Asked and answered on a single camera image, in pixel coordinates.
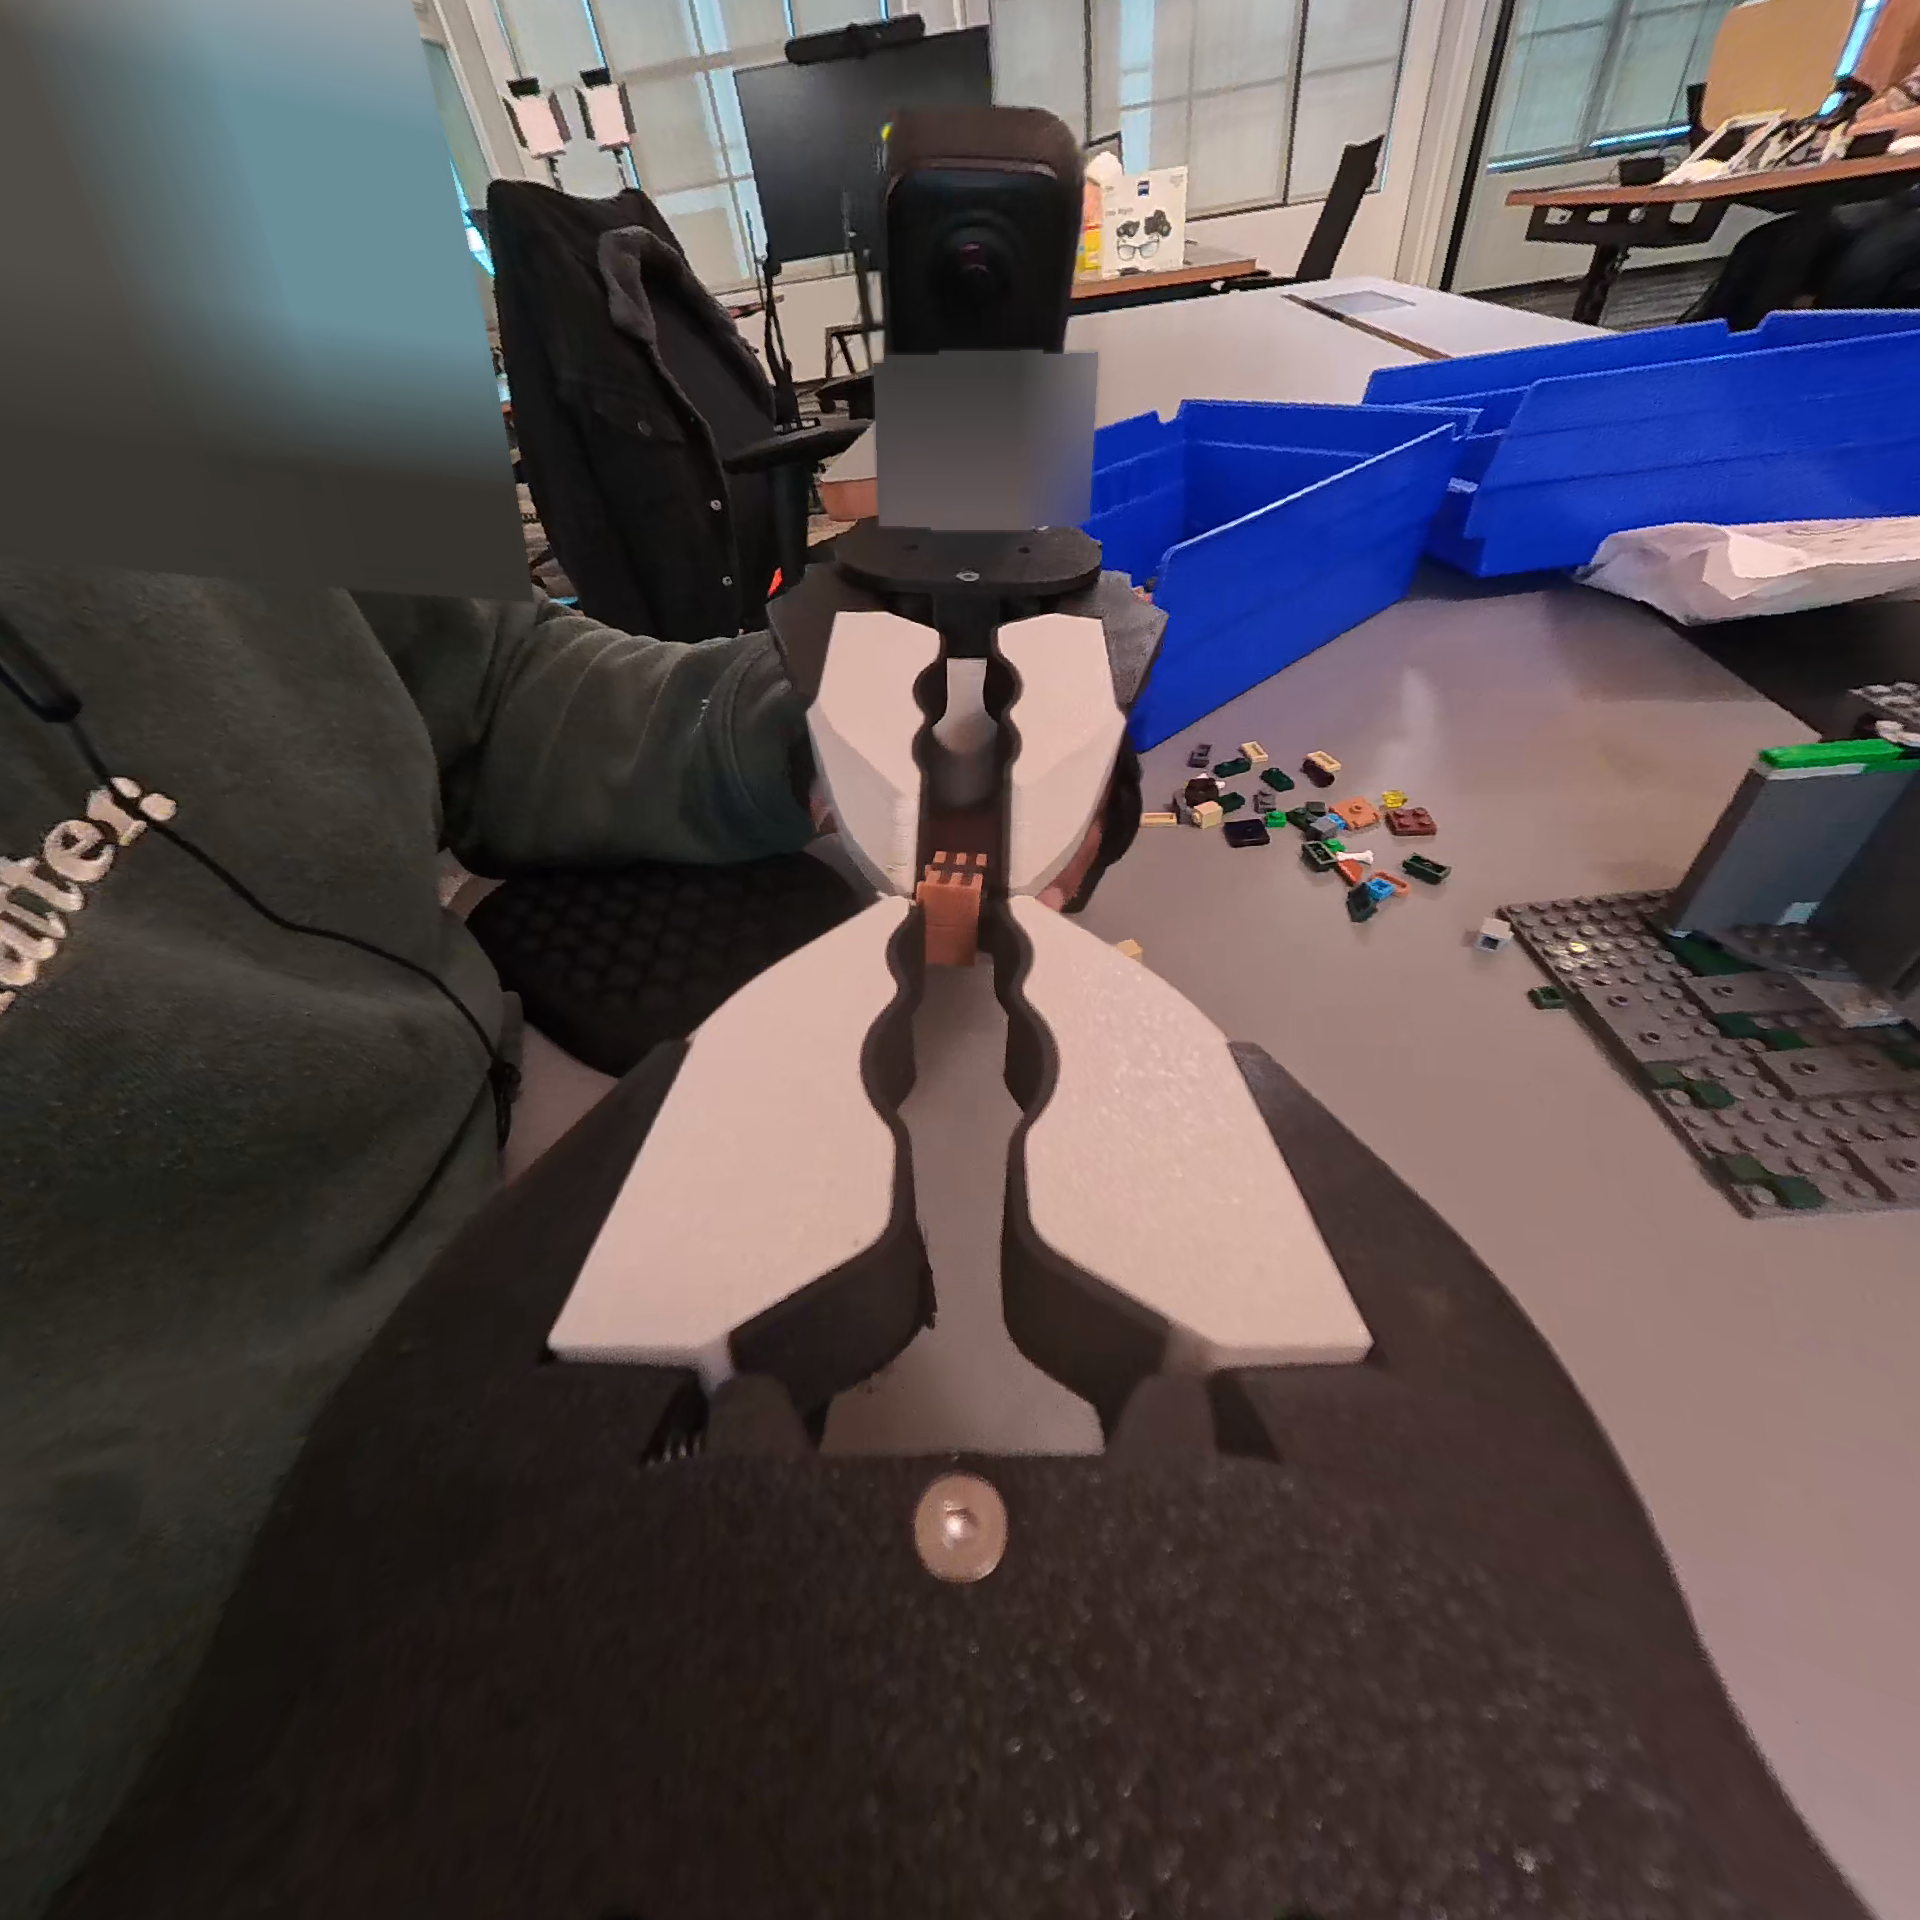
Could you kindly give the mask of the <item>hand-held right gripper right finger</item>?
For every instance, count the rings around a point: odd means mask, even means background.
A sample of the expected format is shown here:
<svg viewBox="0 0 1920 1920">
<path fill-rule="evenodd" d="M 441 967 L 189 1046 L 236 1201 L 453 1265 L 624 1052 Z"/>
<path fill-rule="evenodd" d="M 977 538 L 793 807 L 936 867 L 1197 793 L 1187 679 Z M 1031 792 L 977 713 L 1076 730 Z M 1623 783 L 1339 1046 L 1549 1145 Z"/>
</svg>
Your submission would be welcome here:
<svg viewBox="0 0 1920 1920">
<path fill-rule="evenodd" d="M 1020 1105 L 1001 1308 L 1091 1405 L 1160 1373 L 1356 1364 L 1368 1330 L 1248 1076 L 1140 959 L 1031 897 L 998 923 Z"/>
</svg>

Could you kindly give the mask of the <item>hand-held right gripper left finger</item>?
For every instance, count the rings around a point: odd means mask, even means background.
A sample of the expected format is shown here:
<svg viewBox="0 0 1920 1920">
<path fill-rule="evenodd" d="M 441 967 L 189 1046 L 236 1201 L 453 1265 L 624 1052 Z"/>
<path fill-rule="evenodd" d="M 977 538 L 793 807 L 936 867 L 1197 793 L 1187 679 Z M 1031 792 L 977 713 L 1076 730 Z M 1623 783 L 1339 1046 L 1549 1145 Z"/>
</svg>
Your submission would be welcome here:
<svg viewBox="0 0 1920 1920">
<path fill-rule="evenodd" d="M 569 1364 L 780 1380 L 824 1405 L 932 1320 L 900 1105 L 921 915 L 886 896 L 727 997 L 663 1100 L 546 1335 Z"/>
</svg>

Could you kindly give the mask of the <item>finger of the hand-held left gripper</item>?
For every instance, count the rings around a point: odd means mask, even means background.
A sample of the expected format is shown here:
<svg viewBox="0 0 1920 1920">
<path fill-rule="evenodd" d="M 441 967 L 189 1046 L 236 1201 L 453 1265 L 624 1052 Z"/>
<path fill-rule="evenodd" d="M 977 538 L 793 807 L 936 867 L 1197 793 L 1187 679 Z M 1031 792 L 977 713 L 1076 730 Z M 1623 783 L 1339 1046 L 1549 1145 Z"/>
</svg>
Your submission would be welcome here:
<svg viewBox="0 0 1920 1920">
<path fill-rule="evenodd" d="M 936 627 L 895 611 L 844 609 L 831 620 L 807 736 L 835 832 L 881 894 L 909 897 L 919 879 L 923 772 L 917 695 L 945 683 Z"/>
<path fill-rule="evenodd" d="M 984 897 L 1067 897 L 1105 836 L 1125 731 L 1101 622 L 1067 611 L 1004 622 L 982 692 Z"/>
</svg>

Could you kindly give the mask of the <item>brown brick stack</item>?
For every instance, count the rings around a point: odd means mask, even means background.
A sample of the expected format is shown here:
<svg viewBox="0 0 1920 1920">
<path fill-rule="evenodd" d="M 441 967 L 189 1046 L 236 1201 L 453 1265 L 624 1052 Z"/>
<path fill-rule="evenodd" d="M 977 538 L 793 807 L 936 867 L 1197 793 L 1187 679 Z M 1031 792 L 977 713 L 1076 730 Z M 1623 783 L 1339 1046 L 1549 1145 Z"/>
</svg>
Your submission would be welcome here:
<svg viewBox="0 0 1920 1920">
<path fill-rule="evenodd" d="M 929 851 L 914 891 L 928 967 L 976 964 L 990 867 L 990 854 L 982 850 Z"/>
</svg>

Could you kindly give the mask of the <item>person's left forearm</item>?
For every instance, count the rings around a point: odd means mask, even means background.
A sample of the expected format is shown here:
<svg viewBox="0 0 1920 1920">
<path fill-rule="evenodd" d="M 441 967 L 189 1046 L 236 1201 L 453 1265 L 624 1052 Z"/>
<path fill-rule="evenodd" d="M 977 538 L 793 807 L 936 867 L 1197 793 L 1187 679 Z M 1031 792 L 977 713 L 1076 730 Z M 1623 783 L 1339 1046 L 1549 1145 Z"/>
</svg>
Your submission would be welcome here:
<svg viewBox="0 0 1920 1920">
<path fill-rule="evenodd" d="M 441 748 L 443 845 L 469 871 L 696 865 L 818 832 L 804 701 L 767 632 L 633 635 L 542 597 L 482 622 Z"/>
</svg>

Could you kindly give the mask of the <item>person's left hand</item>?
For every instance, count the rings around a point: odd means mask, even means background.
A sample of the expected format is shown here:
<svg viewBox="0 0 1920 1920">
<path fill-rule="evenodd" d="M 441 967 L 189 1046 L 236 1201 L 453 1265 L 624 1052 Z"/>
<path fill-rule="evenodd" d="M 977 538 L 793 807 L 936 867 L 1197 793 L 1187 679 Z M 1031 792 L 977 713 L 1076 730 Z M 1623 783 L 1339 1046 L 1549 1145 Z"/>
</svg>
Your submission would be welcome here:
<svg viewBox="0 0 1920 1920">
<path fill-rule="evenodd" d="M 1085 909 L 1105 871 L 1131 847 L 1140 832 L 1140 816 L 1140 756 L 1123 740 L 1099 811 L 1078 850 L 1038 899 L 1063 914 Z"/>
</svg>

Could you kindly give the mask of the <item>white printed box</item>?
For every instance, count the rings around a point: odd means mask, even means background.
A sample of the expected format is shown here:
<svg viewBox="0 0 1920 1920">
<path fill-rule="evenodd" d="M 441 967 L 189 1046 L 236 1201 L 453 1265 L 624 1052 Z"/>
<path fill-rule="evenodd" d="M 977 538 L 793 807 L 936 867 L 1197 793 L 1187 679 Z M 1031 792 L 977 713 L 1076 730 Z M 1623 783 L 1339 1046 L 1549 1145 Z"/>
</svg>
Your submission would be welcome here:
<svg viewBox="0 0 1920 1920">
<path fill-rule="evenodd" d="M 1163 275 L 1185 265 L 1187 167 L 1125 173 L 1108 189 L 1103 280 Z"/>
</svg>

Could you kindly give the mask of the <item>black screen on stand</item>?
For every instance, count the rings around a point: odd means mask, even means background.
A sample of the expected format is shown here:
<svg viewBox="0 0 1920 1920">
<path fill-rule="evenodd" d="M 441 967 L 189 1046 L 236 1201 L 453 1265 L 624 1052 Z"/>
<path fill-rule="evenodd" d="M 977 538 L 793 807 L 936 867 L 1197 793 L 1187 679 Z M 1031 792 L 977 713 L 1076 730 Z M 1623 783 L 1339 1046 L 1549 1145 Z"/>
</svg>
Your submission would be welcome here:
<svg viewBox="0 0 1920 1920">
<path fill-rule="evenodd" d="M 739 67 L 733 91 L 758 198 L 758 260 L 773 272 L 883 253 L 883 131 L 906 109 L 994 100 L 988 26 L 929 34 L 917 14 L 787 40 Z"/>
</svg>

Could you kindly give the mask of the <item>black honeycomb cushion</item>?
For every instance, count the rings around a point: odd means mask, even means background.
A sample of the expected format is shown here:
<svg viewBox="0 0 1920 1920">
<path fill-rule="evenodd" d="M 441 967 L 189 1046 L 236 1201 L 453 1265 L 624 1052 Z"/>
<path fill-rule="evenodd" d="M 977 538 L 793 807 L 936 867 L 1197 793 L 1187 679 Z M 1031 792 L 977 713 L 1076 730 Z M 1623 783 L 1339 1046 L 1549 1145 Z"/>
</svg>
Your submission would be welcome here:
<svg viewBox="0 0 1920 1920">
<path fill-rule="evenodd" d="M 508 877 L 465 925 L 524 1026 L 618 1077 L 869 901 L 807 851 L 730 865 L 642 860 Z"/>
</svg>

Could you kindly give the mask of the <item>pile of small loose bricks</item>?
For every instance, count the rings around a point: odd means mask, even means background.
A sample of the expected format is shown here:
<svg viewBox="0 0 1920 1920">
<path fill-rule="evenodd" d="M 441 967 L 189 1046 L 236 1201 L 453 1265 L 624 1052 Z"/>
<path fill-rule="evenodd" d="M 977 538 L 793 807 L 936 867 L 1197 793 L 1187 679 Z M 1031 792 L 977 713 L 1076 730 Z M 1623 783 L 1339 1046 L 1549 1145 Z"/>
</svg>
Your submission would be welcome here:
<svg viewBox="0 0 1920 1920">
<path fill-rule="evenodd" d="M 1440 891 L 1452 865 L 1431 843 L 1438 822 L 1399 788 L 1343 792 L 1346 766 L 1325 749 L 1283 763 L 1257 738 L 1221 749 L 1197 740 L 1163 803 L 1140 809 L 1145 832 L 1183 832 L 1232 851 L 1286 854 L 1343 899 L 1354 923 L 1416 891 Z"/>
</svg>

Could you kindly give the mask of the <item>person in green sweatshirt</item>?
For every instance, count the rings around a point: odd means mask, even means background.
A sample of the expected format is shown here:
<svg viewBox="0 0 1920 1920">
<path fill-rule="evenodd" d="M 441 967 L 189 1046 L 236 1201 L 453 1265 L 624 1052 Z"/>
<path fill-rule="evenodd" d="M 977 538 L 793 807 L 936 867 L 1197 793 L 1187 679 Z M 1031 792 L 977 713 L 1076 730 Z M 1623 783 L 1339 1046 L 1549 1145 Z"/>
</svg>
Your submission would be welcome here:
<svg viewBox="0 0 1920 1920">
<path fill-rule="evenodd" d="M 501 996 L 440 897 L 491 609 L 3 561 L 3 661 L 77 699 L 3 690 L 3 1915 L 491 1185 Z"/>
</svg>

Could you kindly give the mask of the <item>grey brick model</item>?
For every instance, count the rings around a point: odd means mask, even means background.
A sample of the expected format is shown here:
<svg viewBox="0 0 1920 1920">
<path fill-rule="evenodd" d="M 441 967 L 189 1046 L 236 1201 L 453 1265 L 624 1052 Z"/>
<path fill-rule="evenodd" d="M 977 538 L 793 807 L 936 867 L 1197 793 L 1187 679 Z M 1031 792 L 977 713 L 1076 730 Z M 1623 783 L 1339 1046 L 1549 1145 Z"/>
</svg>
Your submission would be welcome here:
<svg viewBox="0 0 1920 1920">
<path fill-rule="evenodd" d="M 1917 1203 L 1917 685 L 1764 748 L 1665 889 L 1499 905 L 1748 1217 Z"/>
</svg>

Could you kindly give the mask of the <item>wooden table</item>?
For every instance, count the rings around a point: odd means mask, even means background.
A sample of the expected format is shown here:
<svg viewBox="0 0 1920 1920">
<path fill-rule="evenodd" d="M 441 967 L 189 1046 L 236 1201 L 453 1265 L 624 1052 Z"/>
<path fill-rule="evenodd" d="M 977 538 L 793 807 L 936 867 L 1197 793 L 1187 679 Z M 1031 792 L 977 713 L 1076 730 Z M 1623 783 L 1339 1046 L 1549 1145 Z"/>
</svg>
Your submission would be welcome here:
<svg viewBox="0 0 1920 1920">
<path fill-rule="evenodd" d="M 1915 176 L 1917 142 L 1915 135 L 1906 135 L 1866 153 L 1850 151 L 1817 163 L 1772 166 L 1703 180 L 1668 176 L 1651 184 L 1510 189 L 1503 203 L 1527 211 L 1527 241 L 1591 249 L 1577 284 L 1571 321 L 1596 326 L 1622 265 L 1636 249 L 1702 246 L 1736 207 L 1784 214 L 1802 206 L 1856 203 L 1909 184 Z"/>
</svg>

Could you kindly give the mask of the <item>cardboard box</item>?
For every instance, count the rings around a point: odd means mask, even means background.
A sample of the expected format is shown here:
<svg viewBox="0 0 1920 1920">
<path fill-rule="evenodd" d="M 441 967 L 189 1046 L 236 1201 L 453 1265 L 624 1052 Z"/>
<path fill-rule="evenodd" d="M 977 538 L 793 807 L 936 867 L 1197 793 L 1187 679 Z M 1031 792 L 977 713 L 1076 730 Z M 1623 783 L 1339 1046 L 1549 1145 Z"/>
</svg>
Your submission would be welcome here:
<svg viewBox="0 0 1920 1920">
<path fill-rule="evenodd" d="M 1879 1 L 1744 1 L 1719 20 L 1695 121 L 1714 131 L 1741 117 L 1806 117 L 1859 53 Z"/>
</svg>

